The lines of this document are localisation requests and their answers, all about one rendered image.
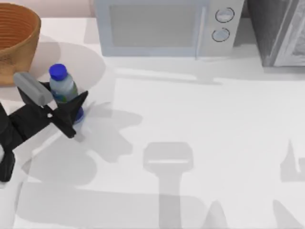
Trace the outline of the clear bottle with blue cap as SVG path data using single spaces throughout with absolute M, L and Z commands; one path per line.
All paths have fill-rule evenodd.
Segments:
M 49 68 L 51 93 L 57 103 L 67 103 L 79 95 L 78 88 L 64 64 Z

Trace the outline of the orange-brown woven basket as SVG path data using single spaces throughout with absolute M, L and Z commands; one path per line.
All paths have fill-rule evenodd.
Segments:
M 41 19 L 33 10 L 0 3 L 0 86 L 14 85 L 16 72 L 27 72 L 38 46 Z

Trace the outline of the pale blue microwave door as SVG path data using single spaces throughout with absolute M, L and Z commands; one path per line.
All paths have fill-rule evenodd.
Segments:
M 103 56 L 195 57 L 205 0 L 94 0 Z

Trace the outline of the pale microwave oven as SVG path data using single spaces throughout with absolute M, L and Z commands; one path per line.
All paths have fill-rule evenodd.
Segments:
M 244 0 L 93 0 L 104 56 L 227 56 Z

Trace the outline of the round microwave knob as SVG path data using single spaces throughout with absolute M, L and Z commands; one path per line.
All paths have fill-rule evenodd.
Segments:
M 219 9 L 216 14 L 215 18 L 220 23 L 227 23 L 230 22 L 234 18 L 234 10 L 230 7 Z
M 212 33 L 212 39 L 215 42 L 224 42 L 228 40 L 230 37 L 230 31 L 227 28 L 221 28 L 218 30 L 214 30 Z

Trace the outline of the grey cabinet with dark inside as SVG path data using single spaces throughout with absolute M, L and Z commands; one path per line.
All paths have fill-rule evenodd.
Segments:
M 247 0 L 262 65 L 274 66 L 280 30 L 291 0 Z

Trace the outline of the light grey cabinet door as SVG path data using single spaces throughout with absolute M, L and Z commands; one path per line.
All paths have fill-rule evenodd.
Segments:
M 305 0 L 291 0 L 280 30 L 274 66 L 305 67 Z

